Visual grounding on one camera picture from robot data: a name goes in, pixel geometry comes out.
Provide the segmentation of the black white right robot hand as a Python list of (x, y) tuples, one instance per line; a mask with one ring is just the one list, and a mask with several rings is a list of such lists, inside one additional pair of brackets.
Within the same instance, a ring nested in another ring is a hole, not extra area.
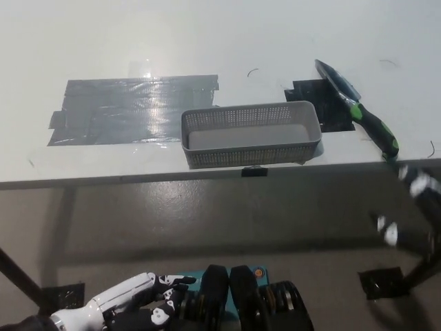
[(440, 241), (440, 182), (420, 168), (394, 164), (393, 170), (431, 226), (431, 231), (418, 234), (403, 230), (395, 221), (377, 212), (369, 214), (371, 223), (387, 245), (416, 254), (430, 254)]

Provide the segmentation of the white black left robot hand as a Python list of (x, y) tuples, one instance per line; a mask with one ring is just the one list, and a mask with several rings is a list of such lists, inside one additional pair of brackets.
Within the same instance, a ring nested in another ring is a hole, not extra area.
[(78, 309), (53, 313), (58, 330), (165, 330), (194, 277), (144, 272), (93, 297)]

